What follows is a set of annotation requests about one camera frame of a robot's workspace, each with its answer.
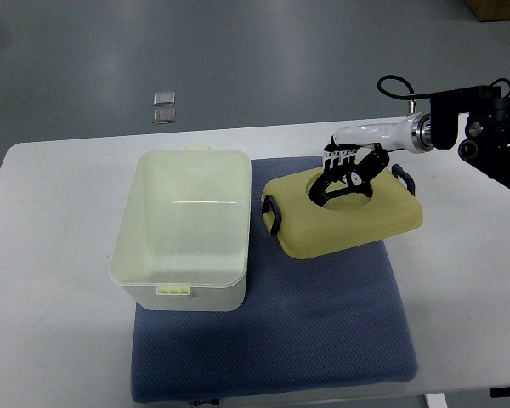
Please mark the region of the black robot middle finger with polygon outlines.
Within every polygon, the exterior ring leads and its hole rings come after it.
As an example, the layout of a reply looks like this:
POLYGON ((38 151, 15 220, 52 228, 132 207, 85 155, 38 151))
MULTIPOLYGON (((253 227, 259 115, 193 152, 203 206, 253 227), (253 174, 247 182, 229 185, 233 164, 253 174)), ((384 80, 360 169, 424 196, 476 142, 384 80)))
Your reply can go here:
POLYGON ((335 183, 342 183, 343 185, 348 186, 346 176, 347 170, 349 169, 349 151, 325 150, 323 154, 323 168, 324 190, 335 183))

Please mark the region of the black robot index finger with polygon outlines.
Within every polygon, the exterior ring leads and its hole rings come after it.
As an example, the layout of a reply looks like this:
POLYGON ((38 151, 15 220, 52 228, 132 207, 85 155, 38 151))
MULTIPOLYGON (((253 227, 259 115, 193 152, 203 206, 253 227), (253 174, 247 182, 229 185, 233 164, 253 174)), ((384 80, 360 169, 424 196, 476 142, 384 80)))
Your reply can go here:
POLYGON ((338 155, 337 173, 343 179, 355 169, 357 150, 340 150, 338 155))

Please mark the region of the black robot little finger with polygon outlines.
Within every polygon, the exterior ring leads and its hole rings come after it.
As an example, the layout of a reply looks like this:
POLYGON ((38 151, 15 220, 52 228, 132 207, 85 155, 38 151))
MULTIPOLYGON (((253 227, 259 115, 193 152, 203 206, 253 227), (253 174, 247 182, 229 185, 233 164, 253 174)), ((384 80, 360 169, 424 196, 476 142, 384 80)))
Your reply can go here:
POLYGON ((322 196, 332 182, 333 153, 324 151, 322 156, 322 173, 314 180, 309 189, 309 196, 322 196))

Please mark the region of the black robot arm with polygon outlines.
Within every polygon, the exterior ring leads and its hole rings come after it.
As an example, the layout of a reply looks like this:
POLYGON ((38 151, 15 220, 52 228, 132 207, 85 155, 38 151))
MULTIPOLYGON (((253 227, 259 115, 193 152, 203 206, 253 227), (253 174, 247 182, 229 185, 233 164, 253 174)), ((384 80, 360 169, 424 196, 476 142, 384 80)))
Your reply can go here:
POLYGON ((349 194, 371 197, 371 182, 388 165, 389 152, 453 147, 464 162, 510 189, 510 94, 492 83, 426 98, 428 113, 338 129, 323 150, 323 172, 309 187, 309 199, 323 207, 349 194))

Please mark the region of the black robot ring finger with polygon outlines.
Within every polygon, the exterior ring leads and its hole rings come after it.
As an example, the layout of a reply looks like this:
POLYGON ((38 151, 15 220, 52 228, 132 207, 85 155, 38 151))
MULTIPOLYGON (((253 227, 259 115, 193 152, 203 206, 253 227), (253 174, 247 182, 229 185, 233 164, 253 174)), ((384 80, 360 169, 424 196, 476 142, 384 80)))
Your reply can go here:
POLYGON ((337 175, 338 155, 339 151, 330 151, 333 153, 332 165, 331 165, 331 181, 333 182, 337 175))

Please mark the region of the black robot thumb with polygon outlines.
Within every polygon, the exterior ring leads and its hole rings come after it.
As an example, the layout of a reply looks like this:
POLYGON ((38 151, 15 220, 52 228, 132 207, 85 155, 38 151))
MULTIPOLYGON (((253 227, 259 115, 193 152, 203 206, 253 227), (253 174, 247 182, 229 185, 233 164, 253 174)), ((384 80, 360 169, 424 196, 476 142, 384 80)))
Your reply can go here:
POLYGON ((362 160, 355 159, 355 164, 354 171, 346 176, 348 186, 332 184, 322 196, 314 196, 314 203, 326 204, 329 200, 348 194, 362 194, 371 198, 371 181, 389 164, 388 152, 376 144, 362 160))

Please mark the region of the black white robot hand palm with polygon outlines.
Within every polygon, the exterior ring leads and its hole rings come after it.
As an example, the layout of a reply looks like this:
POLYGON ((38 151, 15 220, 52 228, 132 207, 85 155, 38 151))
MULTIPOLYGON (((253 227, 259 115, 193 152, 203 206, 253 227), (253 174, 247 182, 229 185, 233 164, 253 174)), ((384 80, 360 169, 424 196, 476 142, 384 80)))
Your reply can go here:
POLYGON ((342 151, 357 151, 380 145, 386 151, 407 150, 413 154, 431 151, 431 116, 410 114, 396 123, 371 123, 343 127, 334 132, 323 150, 324 158, 339 157, 342 151))

